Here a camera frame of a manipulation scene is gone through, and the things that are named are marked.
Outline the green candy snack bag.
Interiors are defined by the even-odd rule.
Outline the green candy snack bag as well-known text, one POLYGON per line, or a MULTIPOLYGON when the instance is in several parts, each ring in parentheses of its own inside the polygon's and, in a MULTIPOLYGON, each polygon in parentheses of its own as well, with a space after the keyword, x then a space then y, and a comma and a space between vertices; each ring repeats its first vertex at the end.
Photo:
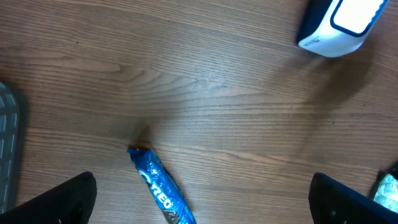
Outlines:
POLYGON ((369 198, 390 211, 397 213, 397 162, 386 170, 380 170, 372 186, 369 198))

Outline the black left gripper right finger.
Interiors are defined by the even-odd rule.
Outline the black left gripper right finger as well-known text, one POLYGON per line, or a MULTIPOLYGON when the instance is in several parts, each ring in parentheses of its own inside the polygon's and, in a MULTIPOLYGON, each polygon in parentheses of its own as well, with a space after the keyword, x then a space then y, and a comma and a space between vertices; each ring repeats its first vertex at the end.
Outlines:
POLYGON ((308 194, 314 224, 397 224, 397 214, 317 172, 308 194))

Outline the blue Oreo cookie pack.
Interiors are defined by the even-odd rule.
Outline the blue Oreo cookie pack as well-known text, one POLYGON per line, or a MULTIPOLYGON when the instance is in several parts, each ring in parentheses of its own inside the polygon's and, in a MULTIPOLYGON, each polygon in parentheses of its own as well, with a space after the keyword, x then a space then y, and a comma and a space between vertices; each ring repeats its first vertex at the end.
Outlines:
POLYGON ((130 146, 127 150, 168 224, 196 224, 180 187, 152 149, 130 146))

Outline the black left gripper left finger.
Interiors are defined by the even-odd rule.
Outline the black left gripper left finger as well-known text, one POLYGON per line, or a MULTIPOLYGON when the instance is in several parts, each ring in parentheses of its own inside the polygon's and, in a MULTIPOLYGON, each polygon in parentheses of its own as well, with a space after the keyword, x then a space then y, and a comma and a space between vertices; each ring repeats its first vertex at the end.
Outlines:
POLYGON ((87 224, 97 196, 96 179, 91 172, 44 192, 1 215, 1 224, 87 224))

